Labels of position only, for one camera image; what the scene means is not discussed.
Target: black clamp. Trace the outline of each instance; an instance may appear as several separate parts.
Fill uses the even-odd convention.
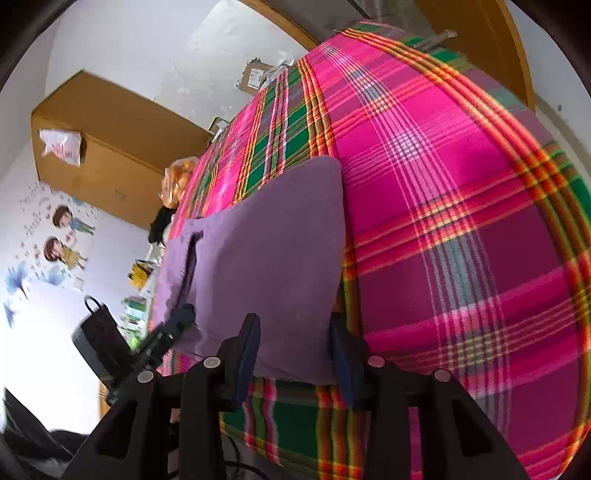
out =
[[[162,377],[145,369],[127,377],[119,398],[76,453],[62,480],[161,480],[168,478],[170,416],[181,408],[179,478],[223,480],[219,412],[235,411],[246,399],[261,322],[248,314],[236,337],[216,356],[184,374]]]
[[[330,322],[331,353],[350,408],[371,410],[364,480],[410,479],[408,408],[418,407],[424,480],[527,480],[485,413],[447,370],[407,372],[372,355],[341,314]]]

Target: wooden cabinet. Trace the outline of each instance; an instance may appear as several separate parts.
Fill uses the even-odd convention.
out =
[[[83,162],[72,166],[42,156],[39,129],[82,134]],[[164,169],[200,155],[211,134],[156,103],[87,72],[78,72],[31,115],[39,179],[142,228],[162,202]]]

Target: white plastic bag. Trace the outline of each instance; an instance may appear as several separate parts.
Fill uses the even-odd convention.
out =
[[[53,153],[66,163],[80,167],[82,136],[79,132],[40,129],[39,137],[45,142],[45,151],[42,153],[43,157],[49,153]]]
[[[272,84],[276,78],[281,75],[284,71],[286,71],[289,67],[294,64],[295,60],[291,60],[289,63],[286,60],[283,60],[277,67],[271,68],[271,70],[267,70],[265,72],[265,76],[263,79],[263,83],[261,85],[261,90],[265,87],[268,87]]]

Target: orange plastic bag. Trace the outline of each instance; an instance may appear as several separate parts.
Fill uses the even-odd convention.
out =
[[[173,162],[171,166],[164,170],[160,198],[165,207],[177,208],[183,201],[185,189],[191,179],[197,160],[197,157],[182,158]]]

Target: purple cushion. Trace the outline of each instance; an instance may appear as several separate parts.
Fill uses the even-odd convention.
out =
[[[190,238],[201,231],[196,266],[186,272]],[[226,210],[187,220],[168,243],[154,319],[162,322],[177,303],[192,303],[195,326],[174,348],[201,360],[254,312],[262,330],[255,375],[334,383],[329,320],[344,248],[340,164],[318,157]]]

